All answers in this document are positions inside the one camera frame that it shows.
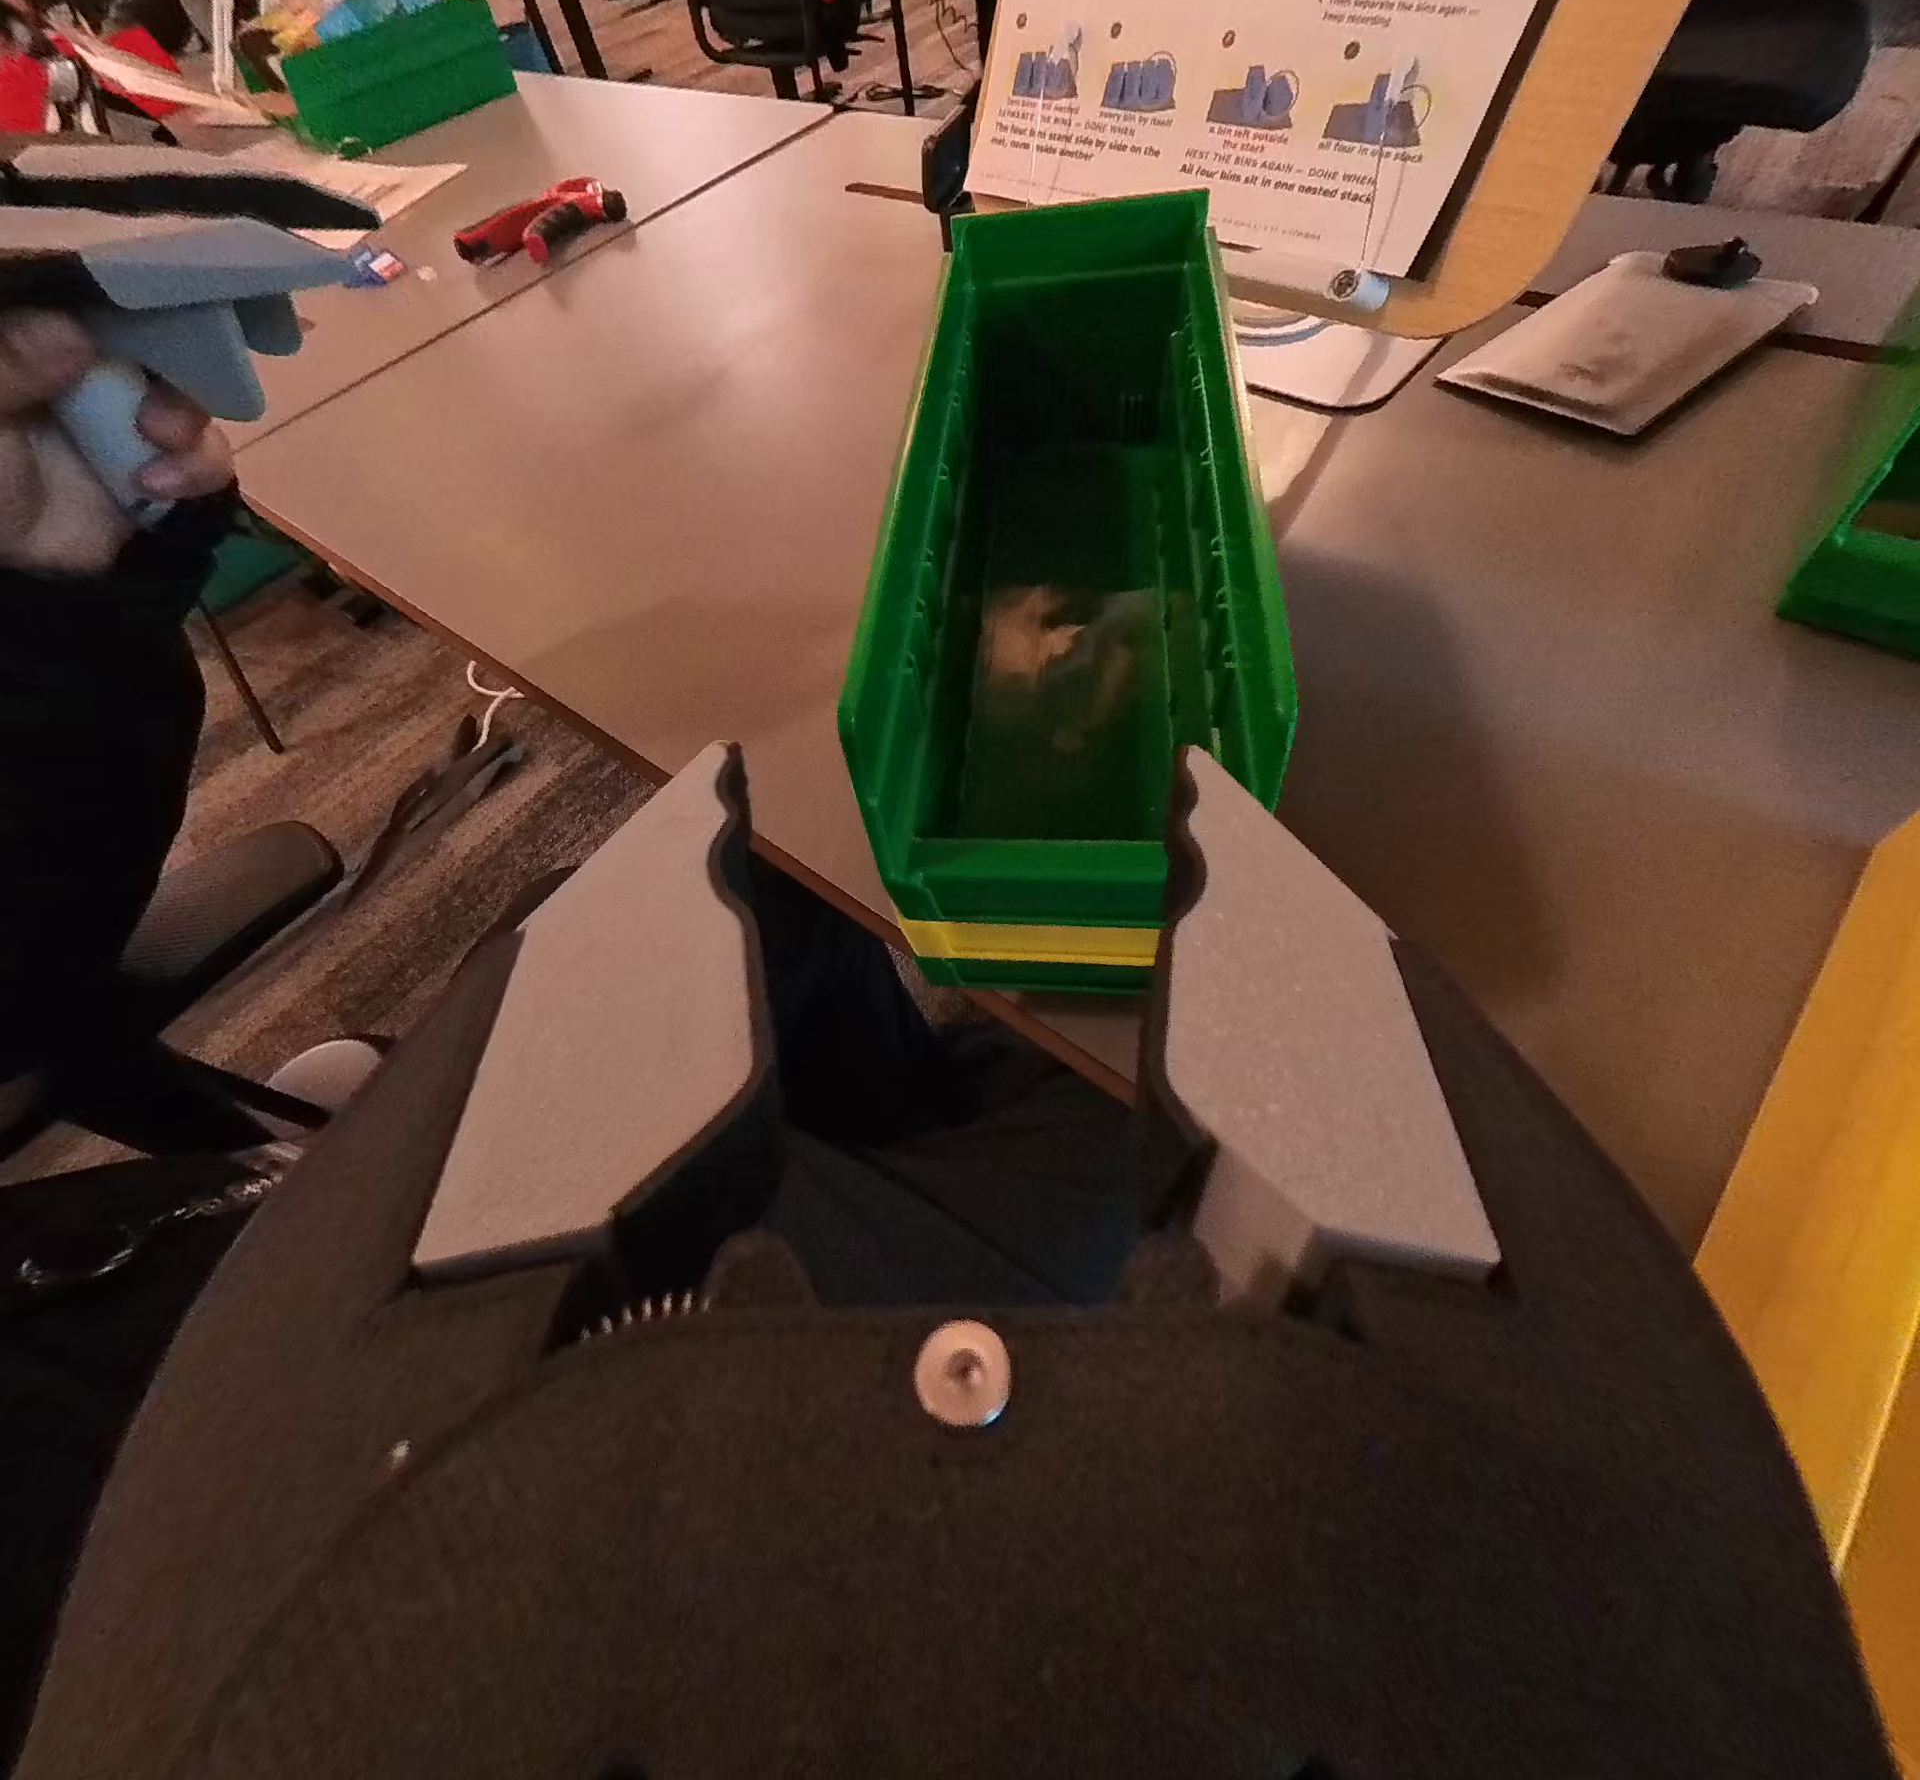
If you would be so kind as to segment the large yellow plastic bin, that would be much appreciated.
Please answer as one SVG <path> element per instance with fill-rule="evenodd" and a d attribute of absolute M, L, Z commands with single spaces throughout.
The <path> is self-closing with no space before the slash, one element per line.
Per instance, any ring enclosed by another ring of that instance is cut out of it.
<path fill-rule="evenodd" d="M 1695 1258 L 1919 1773 L 1919 821 L 1868 855 Z"/>

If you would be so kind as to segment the white stand base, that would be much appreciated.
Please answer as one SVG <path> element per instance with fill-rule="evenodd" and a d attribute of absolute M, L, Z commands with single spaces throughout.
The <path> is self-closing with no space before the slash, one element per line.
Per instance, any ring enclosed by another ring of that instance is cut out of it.
<path fill-rule="evenodd" d="M 1230 300 L 1230 315 L 1249 393 L 1332 415 L 1380 405 L 1449 345 L 1241 297 Z"/>

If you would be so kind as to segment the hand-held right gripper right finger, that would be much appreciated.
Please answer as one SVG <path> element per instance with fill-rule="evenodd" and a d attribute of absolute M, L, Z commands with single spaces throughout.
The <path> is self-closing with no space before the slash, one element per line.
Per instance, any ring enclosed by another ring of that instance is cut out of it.
<path fill-rule="evenodd" d="M 1502 1250 L 1401 974 L 1354 890 L 1180 753 L 1141 1087 L 1203 1151 L 1187 1229 L 1241 1312 L 1355 1261 L 1481 1288 Z"/>

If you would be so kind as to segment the person's left forearm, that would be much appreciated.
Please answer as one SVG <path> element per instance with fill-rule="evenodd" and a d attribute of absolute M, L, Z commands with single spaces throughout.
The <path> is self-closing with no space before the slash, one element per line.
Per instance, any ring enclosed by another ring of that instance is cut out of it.
<path fill-rule="evenodd" d="M 187 618 L 235 483 L 101 573 L 5 568 L 2 1072 L 48 1072 L 108 1009 L 183 824 L 206 689 Z"/>

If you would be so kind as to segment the white paper sheets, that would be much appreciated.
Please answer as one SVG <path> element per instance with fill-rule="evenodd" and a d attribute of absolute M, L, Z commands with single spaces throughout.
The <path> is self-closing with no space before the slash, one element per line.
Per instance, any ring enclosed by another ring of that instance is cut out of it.
<path fill-rule="evenodd" d="M 283 137 L 257 142 L 237 160 L 363 203 L 380 225 L 467 169 L 464 161 L 347 160 Z"/>

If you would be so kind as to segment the teal box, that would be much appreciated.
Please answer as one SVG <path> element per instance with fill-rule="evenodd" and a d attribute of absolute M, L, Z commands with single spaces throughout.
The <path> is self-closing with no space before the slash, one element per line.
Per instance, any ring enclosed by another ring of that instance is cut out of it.
<path fill-rule="evenodd" d="M 269 533 L 233 529 L 215 548 L 200 604 L 206 616 L 228 616 L 304 563 L 306 551 L 297 543 Z"/>

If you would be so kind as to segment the white instruction sheet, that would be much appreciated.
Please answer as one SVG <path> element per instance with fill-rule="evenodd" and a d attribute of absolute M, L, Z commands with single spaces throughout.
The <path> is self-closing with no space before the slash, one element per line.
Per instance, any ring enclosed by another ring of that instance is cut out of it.
<path fill-rule="evenodd" d="M 1203 189 L 1220 239 L 1430 264 L 1549 0 L 997 0 L 977 197 Z"/>

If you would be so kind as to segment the red black hand tool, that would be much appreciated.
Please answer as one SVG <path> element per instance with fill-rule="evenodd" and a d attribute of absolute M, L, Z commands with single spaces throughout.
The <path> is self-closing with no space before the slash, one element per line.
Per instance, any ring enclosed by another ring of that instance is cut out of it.
<path fill-rule="evenodd" d="M 538 197 L 473 222 L 453 234 L 453 253 L 467 264 L 526 255 L 545 264 L 559 250 L 599 228 L 628 222 L 626 194 L 593 177 L 571 177 Z"/>

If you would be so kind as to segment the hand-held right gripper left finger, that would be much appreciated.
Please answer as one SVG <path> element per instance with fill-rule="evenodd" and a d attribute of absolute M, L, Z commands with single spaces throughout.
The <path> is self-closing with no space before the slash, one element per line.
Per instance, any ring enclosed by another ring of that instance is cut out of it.
<path fill-rule="evenodd" d="M 762 1212 L 780 1087 L 749 842 L 741 746 L 712 743 L 515 930 L 421 1281 L 698 1288 Z"/>

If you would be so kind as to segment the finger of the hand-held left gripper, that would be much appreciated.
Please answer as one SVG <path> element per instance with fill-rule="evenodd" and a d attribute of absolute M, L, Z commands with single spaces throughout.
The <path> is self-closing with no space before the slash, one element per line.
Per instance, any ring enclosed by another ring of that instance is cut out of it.
<path fill-rule="evenodd" d="M 2 157 L 6 207 L 120 217 L 249 219 L 282 231 L 378 231 L 382 216 L 307 179 L 178 146 L 20 142 Z"/>
<path fill-rule="evenodd" d="M 101 359 L 170 383 L 222 420 L 266 410 L 253 357 L 301 348 L 294 297 L 351 284 L 349 255 L 253 219 L 6 210 L 6 308 L 72 314 Z"/>

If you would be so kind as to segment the person's left hand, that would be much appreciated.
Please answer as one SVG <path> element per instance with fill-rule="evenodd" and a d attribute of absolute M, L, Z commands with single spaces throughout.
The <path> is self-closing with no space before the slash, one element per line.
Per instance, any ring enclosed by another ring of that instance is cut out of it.
<path fill-rule="evenodd" d="M 12 308 L 2 315 L 2 563 L 99 577 L 133 523 L 56 424 L 51 405 L 96 364 L 79 320 Z M 144 488 L 173 502 L 209 500 L 232 482 L 232 451 L 193 400 L 150 377 L 135 426 L 153 449 Z"/>

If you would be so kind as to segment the large green plastic bin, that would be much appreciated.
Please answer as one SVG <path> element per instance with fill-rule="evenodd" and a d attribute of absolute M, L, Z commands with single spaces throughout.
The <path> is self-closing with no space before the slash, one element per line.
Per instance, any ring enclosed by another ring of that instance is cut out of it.
<path fill-rule="evenodd" d="M 1868 366 L 1777 616 L 1919 657 L 1919 297 Z"/>

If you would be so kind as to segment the green storage crate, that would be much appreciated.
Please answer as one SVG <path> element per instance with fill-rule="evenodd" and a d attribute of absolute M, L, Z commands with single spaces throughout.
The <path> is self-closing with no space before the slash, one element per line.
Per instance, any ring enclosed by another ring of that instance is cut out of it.
<path fill-rule="evenodd" d="M 516 90 L 487 0 L 439 0 L 280 64 L 294 132 L 357 157 L 473 112 Z"/>

